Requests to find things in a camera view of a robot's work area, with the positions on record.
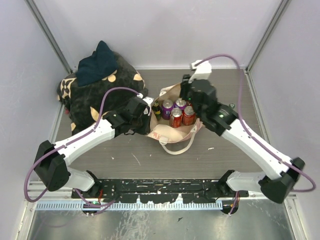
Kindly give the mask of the red coke can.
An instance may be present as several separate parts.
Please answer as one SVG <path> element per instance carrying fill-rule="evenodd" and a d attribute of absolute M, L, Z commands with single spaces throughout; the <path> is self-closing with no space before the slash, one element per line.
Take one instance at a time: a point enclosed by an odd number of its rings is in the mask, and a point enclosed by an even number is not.
<path fill-rule="evenodd" d="M 183 110 L 182 124 L 185 126 L 190 126 L 195 123 L 196 114 L 192 106 L 186 106 Z"/>
<path fill-rule="evenodd" d="M 178 107 L 171 110 L 169 124 L 172 128 L 178 128 L 182 124 L 183 113 Z"/>

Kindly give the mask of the canvas tote bag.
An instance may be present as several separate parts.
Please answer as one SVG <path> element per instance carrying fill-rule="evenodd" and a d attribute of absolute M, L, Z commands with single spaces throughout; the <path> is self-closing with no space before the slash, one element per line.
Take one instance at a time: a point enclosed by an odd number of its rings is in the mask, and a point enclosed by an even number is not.
<path fill-rule="evenodd" d="M 175 101 L 179 98 L 181 85 L 175 84 L 162 88 L 159 96 L 156 98 L 159 104 L 165 100 Z M 150 118 L 150 133 L 147 136 L 159 142 L 162 148 L 171 155 L 180 155 L 186 152 L 193 144 L 194 138 L 199 130 L 204 126 L 199 118 L 195 120 L 192 125 L 181 125 L 177 128 L 170 126 L 168 120 L 156 118 L 154 112 L 151 113 Z M 181 150 L 171 151 L 167 148 L 168 144 L 176 144 L 184 141 L 189 141 L 187 146 Z"/>

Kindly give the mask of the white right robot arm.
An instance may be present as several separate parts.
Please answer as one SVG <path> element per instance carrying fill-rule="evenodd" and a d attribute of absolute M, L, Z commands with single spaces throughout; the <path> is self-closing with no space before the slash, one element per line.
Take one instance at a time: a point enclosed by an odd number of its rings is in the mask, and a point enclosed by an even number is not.
<path fill-rule="evenodd" d="M 228 105 L 218 102 L 216 88 L 207 79 L 182 77 L 179 96 L 191 103 L 196 117 L 211 132 L 237 146 L 261 168 L 261 172 L 228 170 L 219 180 L 217 188 L 225 197 L 235 192 L 251 191 L 264 194 L 269 200 L 281 204 L 297 183 L 305 162 L 278 152 L 248 125 Z"/>

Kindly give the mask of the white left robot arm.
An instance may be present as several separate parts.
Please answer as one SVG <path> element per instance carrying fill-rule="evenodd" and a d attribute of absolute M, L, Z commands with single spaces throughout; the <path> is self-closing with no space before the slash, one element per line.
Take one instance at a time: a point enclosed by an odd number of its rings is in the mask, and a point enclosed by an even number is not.
<path fill-rule="evenodd" d="M 150 132 L 153 98 L 131 98 L 120 111 L 109 111 L 95 124 L 56 143 L 44 141 L 38 148 L 34 171 L 50 192 L 62 187 L 78 189 L 88 198 L 100 195 L 102 183 L 89 170 L 80 171 L 70 165 L 95 146 L 129 131 L 141 135 Z"/>

